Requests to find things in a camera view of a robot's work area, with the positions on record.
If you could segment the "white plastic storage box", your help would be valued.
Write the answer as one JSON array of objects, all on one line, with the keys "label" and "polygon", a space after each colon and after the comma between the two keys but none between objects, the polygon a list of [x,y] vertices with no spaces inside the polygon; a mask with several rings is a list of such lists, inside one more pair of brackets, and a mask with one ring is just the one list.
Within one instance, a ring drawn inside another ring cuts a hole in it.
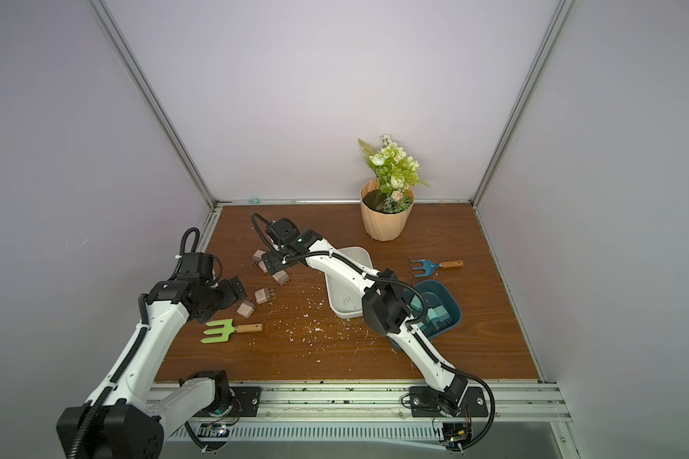
[{"label": "white plastic storage box", "polygon": [[327,298],[330,309],[340,319],[358,319],[363,317],[362,290],[359,281],[364,281],[361,268],[372,269],[369,252],[362,247],[349,247],[339,252],[358,266],[354,270],[341,260],[335,260],[338,268],[337,275],[325,273]]}]

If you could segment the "teal plastic storage box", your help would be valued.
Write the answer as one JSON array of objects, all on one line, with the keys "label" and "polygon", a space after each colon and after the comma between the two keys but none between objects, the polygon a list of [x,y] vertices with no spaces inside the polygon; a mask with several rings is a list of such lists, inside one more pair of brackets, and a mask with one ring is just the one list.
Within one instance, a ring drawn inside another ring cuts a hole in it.
[{"label": "teal plastic storage box", "polygon": [[426,300],[429,308],[426,319],[418,324],[428,340],[447,333],[461,322],[461,307],[441,282],[427,279],[416,283],[415,289]]}]

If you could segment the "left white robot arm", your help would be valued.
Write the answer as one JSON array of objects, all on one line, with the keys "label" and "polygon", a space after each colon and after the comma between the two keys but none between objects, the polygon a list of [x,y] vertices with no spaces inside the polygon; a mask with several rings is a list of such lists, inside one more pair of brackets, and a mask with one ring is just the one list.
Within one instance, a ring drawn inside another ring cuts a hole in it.
[{"label": "left white robot arm", "polygon": [[216,257],[182,252],[167,280],[138,298],[140,321],[122,354],[79,407],[57,421],[68,458],[157,458],[168,438],[199,412],[223,415],[239,404],[222,370],[192,374],[172,394],[151,403],[149,393],[176,335],[244,300],[237,277],[214,271]]}]

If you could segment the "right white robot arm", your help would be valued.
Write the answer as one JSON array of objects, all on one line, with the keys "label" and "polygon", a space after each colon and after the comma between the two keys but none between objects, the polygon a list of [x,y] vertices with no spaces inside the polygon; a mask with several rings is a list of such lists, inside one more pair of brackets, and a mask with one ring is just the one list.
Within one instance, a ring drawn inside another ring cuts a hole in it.
[{"label": "right white robot arm", "polygon": [[389,269],[377,271],[355,262],[319,233],[299,231],[287,218],[269,221],[254,212],[251,221],[267,248],[262,260],[268,273],[304,264],[346,283],[361,300],[366,325],[397,343],[418,368],[436,396],[439,412],[457,417],[467,411],[468,389],[474,382],[487,396],[488,422],[494,422],[497,404],[490,386],[451,365],[418,327],[427,317],[427,302],[415,287]]}]

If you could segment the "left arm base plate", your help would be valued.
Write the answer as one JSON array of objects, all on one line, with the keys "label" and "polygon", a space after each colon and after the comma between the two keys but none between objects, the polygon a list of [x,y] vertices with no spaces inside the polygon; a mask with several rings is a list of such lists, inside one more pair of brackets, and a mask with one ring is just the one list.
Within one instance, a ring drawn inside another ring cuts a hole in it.
[{"label": "left arm base plate", "polygon": [[216,418],[255,418],[260,408],[261,392],[260,386],[232,386],[228,403],[205,411],[205,415]]}]

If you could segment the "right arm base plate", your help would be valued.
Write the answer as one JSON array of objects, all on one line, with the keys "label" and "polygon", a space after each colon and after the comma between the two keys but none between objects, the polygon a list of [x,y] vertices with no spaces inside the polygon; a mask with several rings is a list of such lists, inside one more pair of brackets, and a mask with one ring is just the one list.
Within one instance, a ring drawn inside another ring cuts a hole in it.
[{"label": "right arm base plate", "polygon": [[489,398],[479,386],[469,386],[466,395],[460,402],[459,410],[449,411],[445,402],[440,402],[440,393],[428,386],[411,386],[408,394],[400,399],[401,405],[411,411],[415,418],[449,417],[449,418],[488,418],[490,412]]}]

